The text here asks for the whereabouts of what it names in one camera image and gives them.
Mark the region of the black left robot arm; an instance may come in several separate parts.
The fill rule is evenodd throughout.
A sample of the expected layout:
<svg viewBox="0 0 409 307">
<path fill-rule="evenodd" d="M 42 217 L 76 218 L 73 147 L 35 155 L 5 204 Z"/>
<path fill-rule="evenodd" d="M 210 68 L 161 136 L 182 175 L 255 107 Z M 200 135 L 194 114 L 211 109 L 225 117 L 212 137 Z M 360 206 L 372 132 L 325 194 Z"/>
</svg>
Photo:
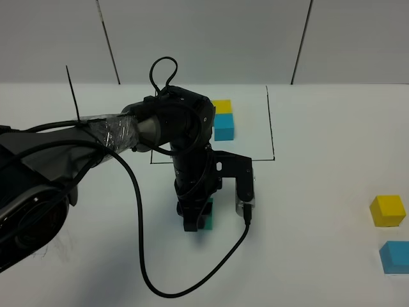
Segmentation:
<svg viewBox="0 0 409 307">
<path fill-rule="evenodd" d="M 76 205 L 85 174 L 125 150 L 163 152 L 169 144 L 178 200 L 204 205 L 217 186 L 214 119 L 208 97 L 165 86 L 119 114 L 1 127 L 1 270 L 46 246 Z"/>
</svg>

